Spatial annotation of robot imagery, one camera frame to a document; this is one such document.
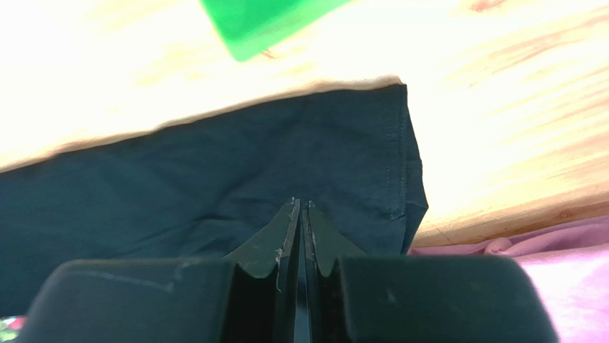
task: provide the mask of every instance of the floral patterned cloth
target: floral patterned cloth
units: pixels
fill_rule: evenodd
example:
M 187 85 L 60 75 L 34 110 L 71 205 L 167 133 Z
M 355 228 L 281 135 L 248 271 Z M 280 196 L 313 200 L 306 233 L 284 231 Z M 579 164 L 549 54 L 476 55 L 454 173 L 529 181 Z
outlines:
M 12 342 L 19 335 L 19 330 L 25 324 L 25 317 L 9 317 L 0 319 L 0 342 Z

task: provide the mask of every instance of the green object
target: green object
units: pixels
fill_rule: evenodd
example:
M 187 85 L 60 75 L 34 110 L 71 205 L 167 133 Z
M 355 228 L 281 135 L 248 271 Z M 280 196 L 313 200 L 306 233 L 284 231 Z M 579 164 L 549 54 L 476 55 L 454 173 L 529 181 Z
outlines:
M 245 61 L 349 0 L 200 0 L 220 38 Z

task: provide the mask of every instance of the dark cloth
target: dark cloth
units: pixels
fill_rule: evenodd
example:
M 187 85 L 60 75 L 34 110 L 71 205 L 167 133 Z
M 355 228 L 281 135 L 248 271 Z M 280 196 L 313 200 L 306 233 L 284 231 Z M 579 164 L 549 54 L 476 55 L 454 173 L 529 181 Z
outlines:
M 427 208 L 406 86 L 259 104 L 0 174 L 0 317 L 69 260 L 224 256 L 292 197 L 365 252 L 405 252 Z

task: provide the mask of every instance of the pink garment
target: pink garment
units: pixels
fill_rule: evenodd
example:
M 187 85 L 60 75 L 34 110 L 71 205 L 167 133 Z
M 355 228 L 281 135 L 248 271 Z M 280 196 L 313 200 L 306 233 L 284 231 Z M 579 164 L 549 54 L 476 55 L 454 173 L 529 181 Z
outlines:
M 562 343 L 609 342 L 609 216 L 408 254 L 512 257 L 537 288 Z

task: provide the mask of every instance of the wooden table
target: wooden table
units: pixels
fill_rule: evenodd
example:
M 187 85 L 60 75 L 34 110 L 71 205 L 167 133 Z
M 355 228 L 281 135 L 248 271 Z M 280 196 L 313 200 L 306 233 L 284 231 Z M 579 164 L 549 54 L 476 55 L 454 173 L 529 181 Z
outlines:
M 354 1 L 240 64 L 197 0 L 0 4 L 0 170 L 227 109 L 400 81 L 415 245 L 609 214 L 607 0 Z

